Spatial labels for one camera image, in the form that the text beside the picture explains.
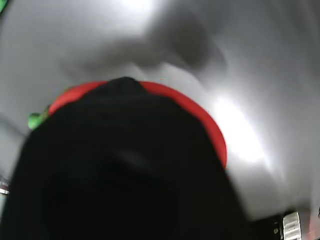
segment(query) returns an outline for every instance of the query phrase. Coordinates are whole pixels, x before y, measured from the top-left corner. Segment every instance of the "metal object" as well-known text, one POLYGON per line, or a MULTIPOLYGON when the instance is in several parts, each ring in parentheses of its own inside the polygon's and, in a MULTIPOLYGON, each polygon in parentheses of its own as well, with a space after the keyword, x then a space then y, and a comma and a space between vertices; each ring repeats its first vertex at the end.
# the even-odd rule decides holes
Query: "metal object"
POLYGON ((302 238, 316 239, 319 11, 314 0, 15 0, 1 23, 0 112, 26 134, 28 115, 75 84, 172 87, 221 127, 247 215, 303 209, 302 238))
POLYGON ((9 181, 3 176, 0 176, 0 194, 9 194, 9 181))
POLYGON ((297 212, 283 218, 284 240, 301 240, 300 219, 297 212))

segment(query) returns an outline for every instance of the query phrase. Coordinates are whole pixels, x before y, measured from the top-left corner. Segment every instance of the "green object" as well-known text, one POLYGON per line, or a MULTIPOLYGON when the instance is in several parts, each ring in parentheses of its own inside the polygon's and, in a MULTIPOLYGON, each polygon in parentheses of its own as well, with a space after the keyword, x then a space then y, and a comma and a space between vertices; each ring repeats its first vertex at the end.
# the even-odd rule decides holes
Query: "green object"
POLYGON ((0 13, 5 9, 5 6, 7 5, 8 0, 0 0, 0 13))
POLYGON ((48 117, 48 109, 46 109, 43 113, 34 112, 31 113, 28 118, 28 127, 31 130, 39 127, 41 123, 43 123, 48 117))

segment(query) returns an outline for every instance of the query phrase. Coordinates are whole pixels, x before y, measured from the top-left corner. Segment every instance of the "bright light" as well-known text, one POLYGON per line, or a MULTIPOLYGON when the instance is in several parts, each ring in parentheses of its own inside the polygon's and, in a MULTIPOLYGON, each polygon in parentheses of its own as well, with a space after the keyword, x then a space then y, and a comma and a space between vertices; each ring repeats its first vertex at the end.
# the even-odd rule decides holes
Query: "bright light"
POLYGON ((138 29, 144 29, 153 21, 156 12, 162 7, 161 0, 115 0, 121 14, 131 19, 138 29))
POLYGON ((118 0, 123 10, 134 15, 150 14, 155 8, 156 0, 118 0))
POLYGON ((225 137, 228 149, 240 158, 255 162, 264 151, 250 123, 231 101, 220 99, 214 105, 215 120, 225 137))

